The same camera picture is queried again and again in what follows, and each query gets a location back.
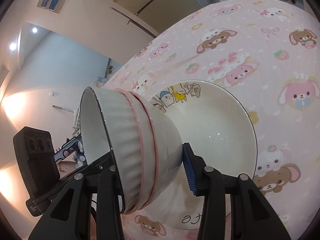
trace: ceiling vent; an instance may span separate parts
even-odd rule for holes
[[[37,7],[43,8],[55,13],[60,13],[66,0],[39,0]]]

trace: white wall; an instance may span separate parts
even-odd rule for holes
[[[104,55],[50,33],[30,53],[7,88],[0,106],[0,191],[4,196],[0,194],[0,208],[24,239],[38,218],[33,218],[25,206],[29,195],[17,166],[12,138],[24,126],[30,126],[48,130],[54,148],[61,147],[73,132],[73,114],[52,105],[76,109],[83,90],[98,76],[104,76],[107,64]],[[51,97],[51,91],[59,95]],[[11,98],[18,100],[13,102],[16,112],[6,114]]]
[[[9,45],[19,40],[22,24],[28,22],[60,33],[119,63],[126,63],[153,38],[110,9],[114,7],[158,35],[141,19],[111,0],[66,0],[60,14],[36,7],[38,0],[15,0],[0,22],[0,65],[10,70],[0,88],[0,101],[19,67],[19,50]]]

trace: pink rim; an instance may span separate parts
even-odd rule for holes
[[[143,187],[144,187],[144,157],[143,157],[143,139],[142,139],[142,133],[141,133],[141,126],[140,126],[140,123],[139,123],[139,119],[138,119],[138,115],[137,115],[137,112],[136,112],[136,109],[134,108],[134,105],[133,105],[133,102],[131,100],[131,98],[127,95],[127,92],[120,89],[120,88],[116,88],[114,89],[113,91],[115,92],[119,92],[121,94],[123,94],[127,100],[130,102],[130,105],[132,107],[132,110],[133,110],[133,114],[136,118],[136,122],[137,122],[137,127],[138,127],[138,132],[139,132],[139,139],[140,139],[140,148],[141,148],[141,165],[142,165],[142,169],[141,169],[141,185],[140,185],[140,193],[139,193],[139,197],[138,197],[138,200],[136,202],[136,204],[134,205],[133,208],[131,208],[130,210],[128,210],[127,212],[124,213],[124,215],[129,215],[131,214],[132,212],[136,211],[137,210],[137,207],[138,207],[138,204],[142,198],[142,193],[143,193]]]
[[[143,102],[143,100],[141,100],[140,95],[138,95],[137,93],[133,92],[133,91],[128,91],[130,94],[134,95],[143,105],[144,110],[146,111],[149,120],[150,120],[150,124],[151,124],[151,129],[152,129],[152,133],[153,133],[153,138],[154,138],[154,142],[155,142],[155,152],[156,152],[156,171],[155,171],[155,181],[153,183],[153,187],[152,187],[152,191],[150,194],[150,197],[148,198],[148,200],[142,205],[142,207],[139,209],[143,209],[144,207],[146,207],[150,201],[152,200],[154,194],[155,194],[155,190],[156,190],[156,183],[158,180],[158,173],[159,173],[159,150],[158,150],[158,143],[157,143],[157,139],[156,139],[156,130],[155,130],[155,125],[153,123],[150,111],[147,107],[147,105]]]

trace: stacked bowls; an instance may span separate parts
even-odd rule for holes
[[[103,88],[85,89],[80,127],[88,164],[111,151],[123,191],[122,213],[152,203],[182,162],[182,141],[171,121],[142,96]]]

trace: ceiling light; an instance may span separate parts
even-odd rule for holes
[[[16,43],[11,43],[9,48],[11,50],[15,50],[17,48],[17,44]]]

